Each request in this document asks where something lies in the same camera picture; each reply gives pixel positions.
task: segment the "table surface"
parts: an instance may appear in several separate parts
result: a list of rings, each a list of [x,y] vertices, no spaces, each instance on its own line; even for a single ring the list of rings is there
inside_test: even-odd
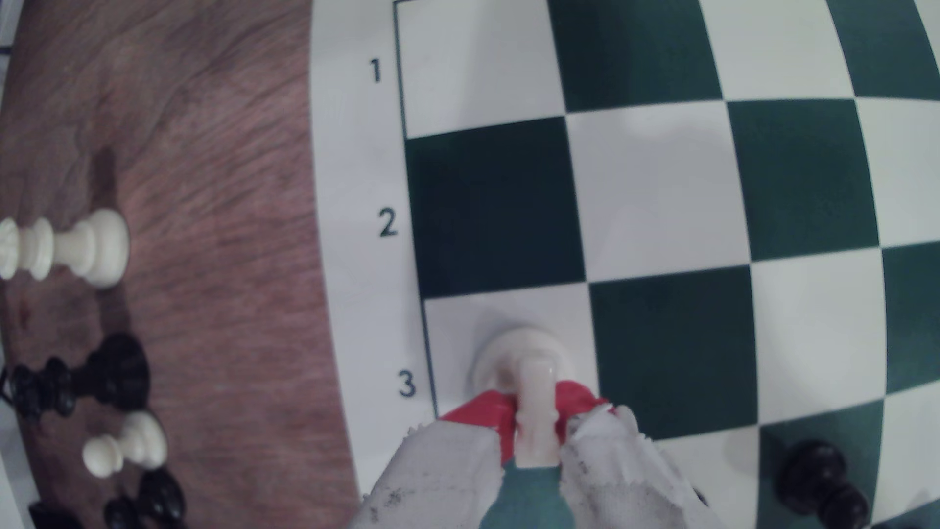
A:
[[[310,0],[81,0],[23,9],[0,115],[0,216],[57,229],[117,208],[118,287],[67,270],[0,286],[10,364],[137,335],[190,527],[337,527],[355,509],[314,202]],[[138,471],[92,477],[121,414],[21,425],[40,496],[100,527]]]

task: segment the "printed number 3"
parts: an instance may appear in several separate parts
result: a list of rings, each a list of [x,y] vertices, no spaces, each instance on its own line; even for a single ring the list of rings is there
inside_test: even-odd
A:
[[[402,369],[401,371],[399,371],[399,377],[405,377],[404,385],[405,385],[405,388],[408,388],[407,391],[399,390],[399,394],[405,398],[415,396],[415,392],[417,391],[417,388],[415,388],[415,384],[413,382],[413,378],[415,376],[412,375],[411,371],[408,371],[407,369]]]
[[[392,208],[382,208],[382,211],[379,212],[379,218],[382,218],[388,214],[388,224],[385,224],[385,229],[379,233],[380,237],[390,237],[392,235],[398,235],[399,233],[395,230],[392,230],[392,222],[395,222],[395,210]]]

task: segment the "chess piece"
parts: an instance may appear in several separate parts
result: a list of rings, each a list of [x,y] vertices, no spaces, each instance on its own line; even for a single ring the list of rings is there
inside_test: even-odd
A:
[[[176,479],[158,469],[144,473],[135,500],[127,496],[115,498],[104,506],[104,523],[108,529],[144,529],[142,517],[154,519],[162,527],[175,527],[186,514],[186,500]]]
[[[55,233],[40,218],[31,228],[20,228],[7,218],[0,222],[0,278],[9,280],[17,269],[29,270],[37,281],[53,265],[66,265],[95,288],[118,284],[127,269],[130,232],[124,217],[100,209],[69,232]]]
[[[816,514],[826,529],[862,529],[869,523],[869,500],[849,483],[847,468],[832,444],[800,444],[777,475],[777,497],[797,514]]]
[[[517,393],[516,466],[555,467],[560,443],[555,432],[558,411],[555,385],[572,379],[568,349],[539,329],[509,330],[480,352],[472,375],[473,390]]]
[[[120,436],[90,439],[82,450],[85,467],[95,477],[108,477],[124,467],[124,459],[147,470],[166,463],[166,435],[157,418],[146,411],[128,414]]]
[[[123,411],[142,409],[150,392],[150,374],[144,349],[128,334],[112,334],[88,355],[85,365],[70,370],[58,357],[46,361],[38,373],[22,365],[10,377],[13,406],[35,422],[54,409],[63,417],[75,410],[75,400],[94,396],[102,404]]]
[[[84,529],[82,523],[69,511],[42,502],[29,506],[29,518],[36,529]]]

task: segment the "black pawn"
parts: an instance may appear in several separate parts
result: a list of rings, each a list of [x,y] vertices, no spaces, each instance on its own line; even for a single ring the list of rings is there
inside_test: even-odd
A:
[[[104,506],[108,529],[144,529],[142,517],[162,527],[177,527],[186,514],[186,500],[176,479],[164,469],[144,473],[137,499],[115,498]]]
[[[869,500],[846,477],[842,453],[825,441],[809,441],[788,455],[776,494],[801,515],[815,514],[826,529],[862,529],[870,521]]]
[[[49,409],[68,417],[75,411],[75,401],[84,396],[123,411],[143,409],[150,392],[147,357],[133,336],[112,334],[81,367],[70,370],[58,357],[46,361],[39,372],[16,366],[10,392],[17,412],[31,422]]]

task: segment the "white pawn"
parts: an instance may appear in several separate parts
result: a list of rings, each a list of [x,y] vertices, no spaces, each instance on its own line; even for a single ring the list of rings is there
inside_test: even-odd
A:
[[[92,213],[63,233],[53,232],[45,218],[32,228],[7,218],[0,222],[0,278],[9,280],[22,269],[42,281],[53,265],[66,265],[96,288],[112,287],[127,269],[130,239],[124,217],[110,209]]]
[[[474,393],[517,393],[516,467],[558,465],[555,384],[575,379],[568,349],[551,334],[531,327],[496,336],[477,356],[471,375]]]
[[[147,470],[166,463],[166,435],[156,417],[146,411],[128,414],[117,439],[89,439],[82,450],[85,468],[95,477],[108,477],[124,468],[124,459]]]

